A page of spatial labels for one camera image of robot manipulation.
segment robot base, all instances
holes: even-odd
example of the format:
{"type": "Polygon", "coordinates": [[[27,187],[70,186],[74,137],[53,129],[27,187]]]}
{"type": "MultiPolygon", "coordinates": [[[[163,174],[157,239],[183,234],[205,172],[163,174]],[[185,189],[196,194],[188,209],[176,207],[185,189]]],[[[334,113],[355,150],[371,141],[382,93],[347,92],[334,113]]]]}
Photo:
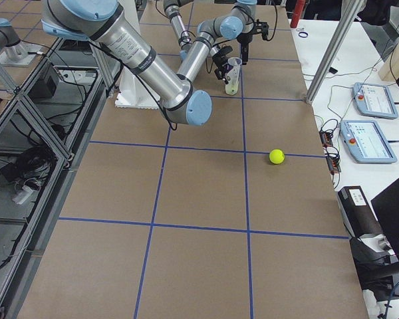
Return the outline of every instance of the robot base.
{"type": "MultiPolygon", "coordinates": [[[[41,50],[41,45],[32,45],[29,43],[24,43],[24,46],[28,52],[39,52],[41,50]]],[[[26,67],[29,66],[32,61],[36,58],[36,54],[28,54],[25,58],[22,58],[19,61],[11,60],[7,57],[6,52],[0,54],[0,63],[3,66],[20,66],[26,67]]]]}
{"type": "MultiPolygon", "coordinates": [[[[147,84],[146,86],[154,95],[156,100],[160,100],[147,84]]],[[[120,83],[120,93],[115,101],[115,106],[119,108],[155,108],[158,109],[149,93],[139,83],[138,79],[128,70],[124,70],[120,83]]]]}

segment tennis ball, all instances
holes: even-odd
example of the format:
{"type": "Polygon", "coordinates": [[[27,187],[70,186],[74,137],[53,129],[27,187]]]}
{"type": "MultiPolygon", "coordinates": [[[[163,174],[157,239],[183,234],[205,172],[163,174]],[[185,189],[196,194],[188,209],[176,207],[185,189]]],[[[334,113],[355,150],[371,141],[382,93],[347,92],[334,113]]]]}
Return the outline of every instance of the tennis ball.
{"type": "Polygon", "coordinates": [[[273,150],[269,153],[269,159],[271,163],[280,164],[285,160],[285,154],[281,150],[273,150]]]}

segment white table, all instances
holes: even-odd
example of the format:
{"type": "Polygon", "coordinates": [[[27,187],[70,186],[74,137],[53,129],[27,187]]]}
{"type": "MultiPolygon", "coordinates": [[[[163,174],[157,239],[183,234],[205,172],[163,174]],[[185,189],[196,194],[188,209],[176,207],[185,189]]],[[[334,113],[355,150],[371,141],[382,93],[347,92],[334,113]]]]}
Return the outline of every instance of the white table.
{"type": "MultiPolygon", "coordinates": [[[[297,28],[304,28],[304,31],[309,34],[307,38],[299,37],[299,32],[296,29],[292,29],[291,32],[293,34],[299,60],[302,64],[303,74],[316,73],[336,26],[337,22],[335,21],[300,20],[297,28]]],[[[353,23],[332,67],[338,70],[337,74],[356,73],[374,66],[379,59],[380,55],[377,53],[360,23],[353,23]]],[[[373,84],[392,84],[393,82],[383,82],[379,78],[377,70],[379,70],[382,65],[383,62],[380,61],[375,65],[376,70],[372,72],[368,69],[360,74],[327,78],[313,101],[315,114],[324,118],[325,121],[331,118],[337,118],[336,115],[327,109],[331,87],[335,84],[353,87],[355,82],[364,82],[365,80],[367,83],[373,84]]],[[[305,82],[308,87],[311,83],[311,79],[312,76],[305,76],[305,82]]],[[[396,84],[390,86],[390,92],[392,93],[394,101],[399,102],[399,88],[396,84]]],[[[354,101],[350,103],[352,97],[353,94],[351,89],[333,87],[330,107],[339,115],[343,116],[350,105],[344,117],[345,120],[376,120],[388,140],[399,140],[399,118],[395,120],[386,120],[361,116],[356,109],[354,101]]],[[[334,128],[334,123],[335,122],[329,123],[325,128],[334,128]]],[[[317,120],[317,124],[320,128],[320,120],[317,120]]],[[[399,143],[391,144],[398,158],[396,163],[358,164],[351,158],[347,148],[342,143],[342,139],[336,139],[337,136],[338,130],[334,133],[333,142],[335,146],[339,144],[338,149],[340,150],[340,166],[342,173],[340,174],[340,183],[336,191],[344,186],[360,185],[366,198],[370,201],[393,181],[399,178],[399,143]]],[[[389,310],[388,318],[399,318],[399,300],[394,300],[390,304],[393,308],[389,310]]],[[[381,302],[380,307],[384,309],[383,302],[381,302]]]]}

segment monitor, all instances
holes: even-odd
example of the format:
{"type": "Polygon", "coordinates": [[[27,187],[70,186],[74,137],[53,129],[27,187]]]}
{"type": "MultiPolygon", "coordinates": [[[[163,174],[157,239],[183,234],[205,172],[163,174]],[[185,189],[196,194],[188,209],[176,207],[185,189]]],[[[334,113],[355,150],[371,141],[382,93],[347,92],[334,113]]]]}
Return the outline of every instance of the monitor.
{"type": "Polygon", "coordinates": [[[399,178],[371,200],[371,204],[399,259],[399,178]]]}

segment red object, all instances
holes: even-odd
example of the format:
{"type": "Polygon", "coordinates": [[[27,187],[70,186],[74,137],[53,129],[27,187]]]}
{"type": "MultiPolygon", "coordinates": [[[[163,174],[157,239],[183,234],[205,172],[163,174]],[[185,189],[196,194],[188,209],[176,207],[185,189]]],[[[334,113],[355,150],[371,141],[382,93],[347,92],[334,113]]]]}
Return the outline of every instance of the red object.
{"type": "Polygon", "coordinates": [[[294,14],[293,17],[291,18],[291,28],[297,28],[297,25],[299,24],[299,20],[301,17],[301,13],[303,12],[303,8],[305,7],[306,0],[297,0],[297,3],[295,4],[295,9],[294,9],[294,14]]]}

